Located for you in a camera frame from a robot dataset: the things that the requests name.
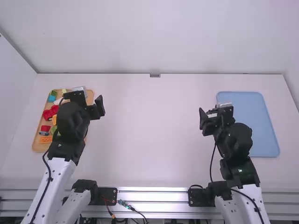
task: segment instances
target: blue mat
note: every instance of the blue mat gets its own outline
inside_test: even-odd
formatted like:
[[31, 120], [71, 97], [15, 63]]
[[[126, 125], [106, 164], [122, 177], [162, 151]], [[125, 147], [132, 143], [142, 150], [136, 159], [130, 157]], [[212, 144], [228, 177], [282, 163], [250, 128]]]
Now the blue mat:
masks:
[[252, 129], [250, 156], [278, 157], [280, 150], [262, 94], [258, 92], [219, 92], [218, 103], [233, 103], [236, 122]]

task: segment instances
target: red toy piece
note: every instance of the red toy piece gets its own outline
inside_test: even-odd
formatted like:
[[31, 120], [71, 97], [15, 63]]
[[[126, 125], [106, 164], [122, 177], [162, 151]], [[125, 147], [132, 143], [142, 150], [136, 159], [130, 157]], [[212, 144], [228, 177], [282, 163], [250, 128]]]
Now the red toy piece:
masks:
[[58, 106], [58, 105], [53, 105], [53, 106], [51, 107], [51, 109], [49, 109], [49, 110], [44, 110], [44, 111], [43, 111], [43, 118], [45, 118], [46, 121], [52, 120], [52, 117], [53, 117], [55, 114], [57, 114], [58, 109], [59, 109], [59, 106]]
[[51, 126], [49, 126], [49, 125], [41, 126], [41, 132], [48, 132], [50, 129], [51, 129]]
[[44, 110], [43, 111], [43, 118], [46, 121], [52, 120], [52, 113], [51, 113], [51, 111], [50, 110]]
[[52, 117], [53, 117], [53, 115], [57, 114], [58, 109], [59, 109], [59, 106], [58, 106], [58, 105], [53, 105], [53, 106], [51, 107], [50, 111], [51, 111]]

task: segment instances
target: wooden tray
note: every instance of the wooden tray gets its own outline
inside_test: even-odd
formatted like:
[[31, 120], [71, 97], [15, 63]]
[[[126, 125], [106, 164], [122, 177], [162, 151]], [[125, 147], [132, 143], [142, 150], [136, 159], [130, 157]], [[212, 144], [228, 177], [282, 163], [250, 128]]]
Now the wooden tray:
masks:
[[[57, 92], [57, 97], [56, 99], [59, 99], [62, 97], [62, 89], [57, 89], [57, 90], [54, 90]], [[93, 104], [93, 96], [94, 96], [94, 93], [92, 90], [87, 90], [87, 99], [86, 99], [86, 103], [87, 105], [92, 105]], [[46, 105], [45, 105], [45, 108], [43, 109], [44, 110], [49, 110], [53, 105], [54, 103], [49, 103], [47, 102], [48, 101], [48, 97], [46, 98]], [[40, 141], [40, 137], [42, 137], [43, 135], [40, 135], [39, 132], [41, 130], [41, 126], [42, 125], [49, 125], [49, 126], [53, 126], [53, 123], [52, 121], [46, 121], [44, 118], [43, 118], [43, 113], [42, 113], [42, 116], [41, 116], [41, 120], [39, 122], [39, 125], [37, 127], [37, 131], [36, 131], [36, 135], [34, 137], [34, 140], [33, 140], [33, 143], [32, 143], [32, 150], [34, 152], [37, 152], [37, 153], [43, 153], [45, 151], [48, 150], [49, 146], [51, 143], [39, 143]]]

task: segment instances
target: metal extrusion frame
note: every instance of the metal extrusion frame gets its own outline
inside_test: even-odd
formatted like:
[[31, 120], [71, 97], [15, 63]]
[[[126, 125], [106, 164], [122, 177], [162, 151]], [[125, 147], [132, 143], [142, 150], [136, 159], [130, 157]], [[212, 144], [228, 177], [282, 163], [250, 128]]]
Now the metal extrusion frame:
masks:
[[[188, 188], [118, 187], [117, 199], [131, 204], [146, 218], [212, 219], [223, 220], [216, 208], [189, 207]], [[299, 189], [263, 189], [263, 201], [270, 220], [299, 220]], [[68, 196], [71, 190], [64, 191]], [[26, 215], [36, 189], [0, 189], [0, 216]], [[141, 218], [121, 205], [110, 206], [119, 218]], [[110, 217], [105, 206], [89, 205], [83, 217]]]

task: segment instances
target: orange toy block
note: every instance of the orange toy block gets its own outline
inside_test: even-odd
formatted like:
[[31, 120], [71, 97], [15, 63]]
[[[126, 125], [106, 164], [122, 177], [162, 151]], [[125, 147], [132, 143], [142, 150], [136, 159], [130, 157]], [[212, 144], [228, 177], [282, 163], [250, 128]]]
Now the orange toy block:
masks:
[[52, 142], [52, 136], [42, 136], [39, 139], [40, 144], [51, 143], [51, 142]]
[[53, 115], [53, 117], [52, 117], [52, 123], [54, 125], [56, 125], [56, 119], [57, 119], [57, 114]]

